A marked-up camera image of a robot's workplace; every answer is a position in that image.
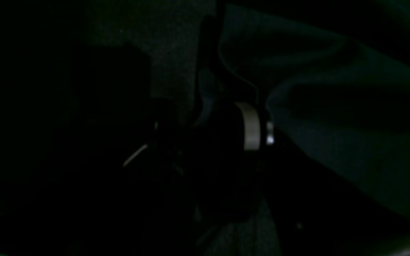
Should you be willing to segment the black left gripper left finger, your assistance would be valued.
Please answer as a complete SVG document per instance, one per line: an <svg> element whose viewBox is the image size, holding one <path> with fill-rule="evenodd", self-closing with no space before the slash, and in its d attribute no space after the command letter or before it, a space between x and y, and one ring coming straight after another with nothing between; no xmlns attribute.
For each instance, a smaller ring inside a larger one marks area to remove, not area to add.
<svg viewBox="0 0 410 256"><path fill-rule="evenodd" d="M125 211L139 249L192 249L195 197L177 164L179 127L170 100L150 100L122 169Z"/></svg>

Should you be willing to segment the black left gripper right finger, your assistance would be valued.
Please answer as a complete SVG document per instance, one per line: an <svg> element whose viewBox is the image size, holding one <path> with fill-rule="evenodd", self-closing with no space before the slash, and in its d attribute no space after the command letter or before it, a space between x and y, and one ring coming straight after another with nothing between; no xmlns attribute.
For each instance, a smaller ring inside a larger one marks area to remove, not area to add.
<svg viewBox="0 0 410 256"><path fill-rule="evenodd" d="M254 215L262 201L260 186L266 167L266 153L274 143L272 122L266 113L245 102L231 105L232 120L225 133L231 192L225 207L236 221L246 221Z"/></svg>

